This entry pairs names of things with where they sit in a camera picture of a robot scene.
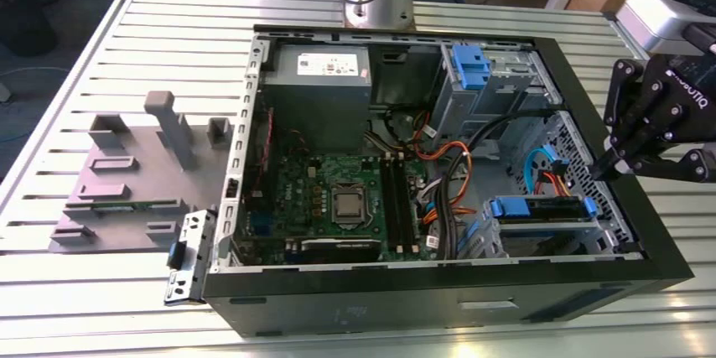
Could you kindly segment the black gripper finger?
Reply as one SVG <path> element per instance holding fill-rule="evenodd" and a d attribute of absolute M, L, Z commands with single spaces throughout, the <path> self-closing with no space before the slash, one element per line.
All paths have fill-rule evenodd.
<path fill-rule="evenodd" d="M 661 154 L 677 144 L 696 143 L 677 161 Z M 714 182 L 714 136 L 681 139 L 674 131 L 637 131 L 617 143 L 617 157 L 636 176 L 693 183 Z"/>
<path fill-rule="evenodd" d="M 621 159 L 622 144 L 633 132 L 626 115 L 638 96 L 641 76 L 642 64 L 638 61 L 618 59 L 614 62 L 602 112 L 602 122 L 610 132 L 605 152 L 593 163 L 594 180 L 608 181 L 618 176 L 614 166 Z"/>

